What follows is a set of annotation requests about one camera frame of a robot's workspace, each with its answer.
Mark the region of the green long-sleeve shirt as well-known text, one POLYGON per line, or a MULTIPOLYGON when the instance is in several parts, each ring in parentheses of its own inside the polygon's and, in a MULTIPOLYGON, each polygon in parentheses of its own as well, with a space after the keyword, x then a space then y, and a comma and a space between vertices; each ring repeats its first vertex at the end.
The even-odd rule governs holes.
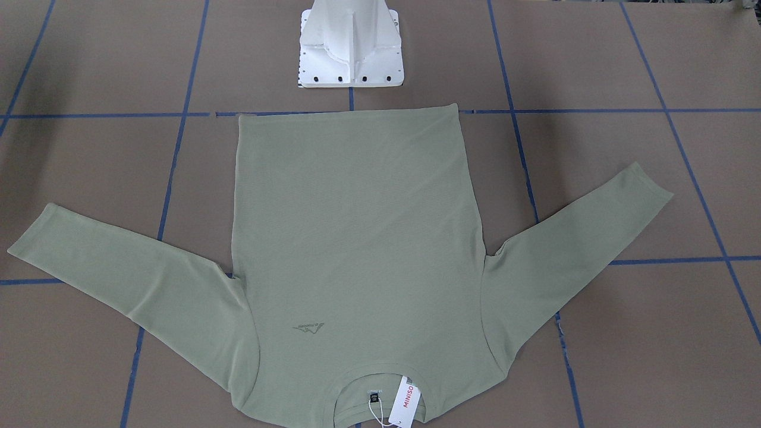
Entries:
POLYGON ((402 376, 424 423, 486 392, 673 197, 631 163, 490 255, 457 105, 242 115, 235 171, 232 276, 53 203, 8 252, 285 427, 391 411, 402 376))

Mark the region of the white red Miniso hang tag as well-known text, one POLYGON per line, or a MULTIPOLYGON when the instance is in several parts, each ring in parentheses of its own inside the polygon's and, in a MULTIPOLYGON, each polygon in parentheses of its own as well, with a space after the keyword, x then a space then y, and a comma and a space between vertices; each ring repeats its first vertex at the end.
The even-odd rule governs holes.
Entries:
POLYGON ((421 396, 419 387, 409 377, 402 376, 388 423, 397 427, 410 428, 415 420, 421 396))

